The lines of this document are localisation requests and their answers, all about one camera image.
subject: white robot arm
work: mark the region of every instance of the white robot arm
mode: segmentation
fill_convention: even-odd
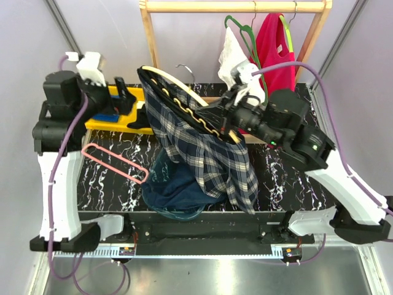
[[[38,153],[42,174],[44,212],[39,235],[30,241],[32,251],[48,251],[52,231],[53,250],[73,253],[94,251],[101,240],[123,231],[122,215],[106,214],[81,222],[77,210],[77,181],[83,163],[81,149],[86,133],[85,122],[111,104],[101,72],[102,64],[99,53],[87,52],[77,64],[79,75],[59,71],[49,74],[44,82],[47,101],[42,105],[39,121],[33,129],[34,150]],[[87,108],[65,143],[60,162],[55,165],[69,126],[77,117],[83,93],[87,95]],[[54,168],[57,169],[55,179],[49,183]],[[53,198],[49,196],[50,186]],[[49,223],[50,210],[54,228]]]
[[[210,122],[209,114],[220,114],[223,119],[216,122],[215,128],[222,134],[241,128],[266,142],[270,148],[280,149],[283,160],[320,182],[339,201],[338,206],[326,210],[287,212],[282,225],[290,233],[297,236],[336,233],[356,244],[387,239],[390,224],[385,217],[386,213],[393,214],[387,199],[345,163],[339,146],[325,133],[305,124],[304,117],[309,111],[307,102],[285,89],[271,94],[266,109],[248,103],[247,85],[253,79],[259,79],[261,74],[285,66],[304,66],[323,85],[314,69],[297,61],[262,70],[244,61],[232,71],[236,84],[219,101],[196,113]]]

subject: yellow tray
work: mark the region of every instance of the yellow tray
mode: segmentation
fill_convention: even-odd
[[[108,86],[109,93],[111,95],[118,95],[116,86]],[[138,101],[144,101],[143,90],[141,88],[133,88],[127,87],[128,91],[130,91]],[[139,133],[139,134],[153,134],[153,130],[151,128],[141,128],[141,129],[131,129],[128,128],[127,125],[129,123],[136,121],[136,108],[137,103],[134,104],[133,109],[128,115],[120,115],[119,121],[117,122],[105,122],[90,119],[85,123],[87,129],[95,129],[95,130],[105,130],[105,131],[117,131],[117,132],[128,132],[128,133]]]

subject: pink hanger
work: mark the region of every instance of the pink hanger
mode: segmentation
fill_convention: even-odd
[[[142,181],[140,181],[140,180],[138,180],[138,179],[136,179],[136,178],[133,178],[132,176],[130,176],[130,175],[128,175],[128,174],[126,174],[126,173],[120,171],[119,169],[116,169],[116,168],[110,166],[109,164],[104,163],[103,161],[98,160],[97,158],[94,158],[92,155],[90,155],[90,154],[88,154],[88,153],[86,152],[86,150],[87,150],[88,148],[92,147],[92,146],[93,146],[94,148],[96,148],[96,149],[99,149],[99,150],[101,150],[101,151],[106,152],[106,153],[109,154],[109,155],[113,155],[115,158],[118,158],[119,160],[122,160],[123,162],[126,162],[127,164],[130,164],[131,166],[134,166],[135,168],[137,168],[137,169],[139,169],[139,170],[142,170],[142,171],[146,174],[146,175],[145,175],[145,178],[144,178]],[[122,176],[124,176],[124,177],[126,177],[126,178],[128,178],[128,179],[130,179],[130,180],[132,180],[132,181],[134,181],[134,182],[136,182],[136,183],[138,183],[138,184],[144,183],[144,182],[146,181],[148,175],[149,175],[149,171],[147,171],[147,169],[145,169],[145,168],[139,166],[138,164],[135,164],[135,163],[131,162],[130,160],[128,160],[128,159],[126,159],[126,158],[123,158],[121,155],[115,154],[114,152],[111,152],[111,151],[109,151],[109,150],[107,150],[107,149],[105,149],[105,148],[99,146],[99,145],[96,144],[96,143],[89,143],[89,144],[86,144],[86,145],[82,148],[81,153],[82,153],[82,155],[84,155],[85,157],[88,157],[89,159],[92,159],[94,162],[97,162],[97,163],[99,163],[100,165],[105,166],[106,168],[108,168],[108,169],[110,169],[110,170],[112,170],[112,171],[114,171],[114,172],[116,172],[116,173],[118,173],[118,174],[120,174],[120,175],[122,175]]]

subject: wooden clothes rack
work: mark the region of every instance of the wooden clothes rack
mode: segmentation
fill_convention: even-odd
[[[139,0],[142,21],[155,68],[160,68],[151,13],[292,13],[315,14],[297,61],[306,63],[325,24],[333,0],[321,2],[153,2]],[[296,81],[302,68],[296,69]]]

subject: marble surface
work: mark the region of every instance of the marble surface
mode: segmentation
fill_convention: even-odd
[[[225,84],[195,84],[200,96],[221,96]],[[296,87],[298,96],[311,105],[308,124],[317,126],[316,114],[309,90],[305,84]],[[90,142],[97,143],[116,154],[149,169],[161,147],[153,135],[92,131]],[[256,211],[318,210],[333,206],[334,197],[318,182],[304,173],[289,167],[279,157],[278,151],[266,145],[250,144],[249,157],[259,180]],[[141,179],[144,175],[134,167],[104,152],[89,150],[94,157],[113,165],[131,176]],[[115,174],[107,168],[85,159],[78,183],[78,209],[80,211],[146,211],[141,197],[141,186]],[[206,207],[208,211],[238,211],[229,201]]]

